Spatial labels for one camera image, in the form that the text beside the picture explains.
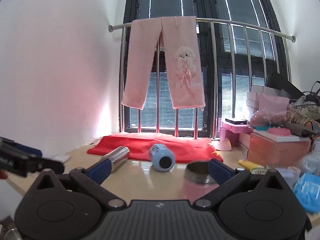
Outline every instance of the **white box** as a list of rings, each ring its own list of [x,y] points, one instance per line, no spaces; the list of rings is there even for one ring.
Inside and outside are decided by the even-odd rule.
[[[247,99],[246,105],[255,109],[259,109],[259,101],[253,101],[253,100]]]
[[[263,93],[263,86],[252,85],[251,92],[262,94]]]
[[[250,106],[245,106],[245,108],[244,108],[245,114],[246,114],[246,115],[249,115],[249,116],[253,115],[253,113],[256,112],[256,111],[258,111],[258,110],[259,110],[259,109],[253,108],[253,107],[250,107]]]
[[[274,88],[269,88],[269,87],[263,87],[263,93],[267,94],[269,96],[275,96],[275,97],[279,97],[280,96],[280,90],[279,89],[274,89]]]
[[[264,86],[252,85],[251,91],[255,92],[255,93],[260,93],[260,94],[262,94],[262,93],[267,94],[269,96],[275,96],[275,97],[280,96],[280,90],[274,89],[274,88],[269,88],[269,87],[264,87]]]
[[[247,92],[247,99],[252,101],[258,101],[259,94],[256,92]]]
[[[286,168],[277,168],[277,167],[276,167],[276,170],[279,171],[281,176],[284,178],[284,180],[291,187],[293,179],[294,179],[293,171],[289,170],[289,169],[286,169]]]

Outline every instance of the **orange box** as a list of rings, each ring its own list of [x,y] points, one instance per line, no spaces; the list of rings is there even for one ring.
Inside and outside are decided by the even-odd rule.
[[[252,133],[247,160],[262,166],[289,167],[310,150],[311,140],[305,142],[274,142]]]

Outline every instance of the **window frame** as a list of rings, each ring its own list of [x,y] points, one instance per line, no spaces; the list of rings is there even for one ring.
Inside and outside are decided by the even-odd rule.
[[[194,0],[197,8],[197,17],[200,18],[218,18],[218,13],[215,7],[216,0]],[[263,10],[266,14],[266,18],[269,24],[269,28],[279,31],[280,27],[276,19],[276,14],[273,10],[270,0],[260,0]],[[139,0],[126,0],[125,12],[124,12],[124,23],[130,23],[136,19],[137,10],[139,9]],[[214,113],[214,61],[212,53],[212,38],[210,25],[208,23],[199,23],[200,39],[200,60],[202,69],[206,71],[206,86],[205,86],[205,97],[206,97],[206,108],[204,112],[204,126],[207,127],[206,131],[198,131],[199,137],[212,137],[213,135],[213,113]],[[220,30],[215,28],[215,36],[217,44],[221,43]],[[126,52],[128,51],[130,29],[126,37]],[[286,55],[284,50],[284,44],[282,38],[275,36],[276,47],[278,52],[280,74],[287,78],[286,68]],[[127,70],[127,55],[124,61],[124,83],[126,80]],[[219,65],[218,67],[232,66],[231,53],[221,50],[220,46],[217,46],[217,57]],[[244,54],[235,54],[235,60],[237,62],[237,68],[248,70],[248,57]],[[263,67],[263,60],[261,57],[251,57],[252,70],[253,72]],[[270,59],[266,59],[267,68],[273,68],[276,70],[276,62]],[[152,67],[152,72],[156,71],[156,55]],[[164,53],[160,53],[160,71],[165,70]],[[221,105],[221,78],[218,78],[218,105]],[[137,129],[130,128],[130,109],[124,107],[124,121],[126,132],[137,132]],[[218,107],[218,117],[221,116],[221,107]],[[143,132],[155,132],[151,129],[142,129]],[[161,130],[162,133],[174,134],[174,130]],[[193,131],[179,130],[179,136],[193,136]]]

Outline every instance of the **yellow package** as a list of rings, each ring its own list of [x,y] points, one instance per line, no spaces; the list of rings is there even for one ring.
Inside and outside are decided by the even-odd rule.
[[[246,168],[247,170],[251,171],[254,168],[264,168],[263,166],[253,163],[247,160],[239,160],[238,164],[241,165],[242,167]]]

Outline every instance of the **towel rail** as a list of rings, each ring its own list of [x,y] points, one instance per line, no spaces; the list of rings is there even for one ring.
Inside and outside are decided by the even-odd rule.
[[[222,20],[222,19],[209,19],[209,18],[196,18],[197,22],[206,22],[210,23],[211,28],[211,36],[212,36],[212,52],[213,52],[213,59],[214,59],[214,106],[213,106],[213,133],[212,137],[216,139],[217,137],[217,125],[218,125],[218,64],[217,64],[217,44],[215,38],[215,29],[214,24],[226,24],[228,26],[228,34],[230,40],[230,51],[231,51],[231,61],[232,61],[232,117],[235,116],[235,108],[236,108],[236,63],[235,63],[235,43],[234,43],[234,34],[233,34],[233,25],[243,27],[244,30],[244,37],[245,43],[247,47],[247,55],[248,55],[248,68],[249,68],[249,84],[250,89],[252,85],[252,64],[251,64],[251,53],[250,53],[250,45],[249,45],[249,38],[247,33],[247,28],[254,29],[258,31],[258,35],[260,37],[260,44],[262,50],[262,60],[263,60],[263,69],[264,69],[264,78],[265,82],[267,81],[267,65],[266,65],[266,53],[265,48],[263,46],[263,36],[262,32],[269,33],[271,36],[272,46],[274,49],[275,54],[275,62],[277,66],[277,72],[280,72],[279,67],[279,58],[277,54],[277,47],[276,47],[276,39],[275,35],[280,36],[283,38],[284,42],[284,49],[286,53],[286,60],[287,60],[287,72],[288,72],[288,79],[291,81],[291,69],[290,69],[290,61],[289,61],[289,53],[288,53],[288,45],[287,39],[295,42],[296,38],[294,36],[287,35],[285,33],[281,33],[275,30],[271,30],[268,28],[264,28],[261,26],[256,26],[248,23],[242,23],[237,21],[231,20]],[[126,51],[126,40],[127,40],[127,28],[131,27],[131,23],[125,23],[120,25],[109,25],[108,29],[110,32],[114,30],[122,29],[122,38],[121,38],[121,56],[120,56],[120,79],[119,79],[119,121],[120,121],[120,132],[124,132],[124,106],[121,104],[124,92],[124,60],[125,60],[125,51]],[[156,48],[156,132],[160,132],[160,43],[158,42]],[[198,137],[198,108],[195,108],[195,115],[194,115],[194,138]],[[141,110],[138,109],[138,132],[141,132]],[[179,110],[176,109],[175,112],[175,130],[174,134],[176,137],[179,136]]]

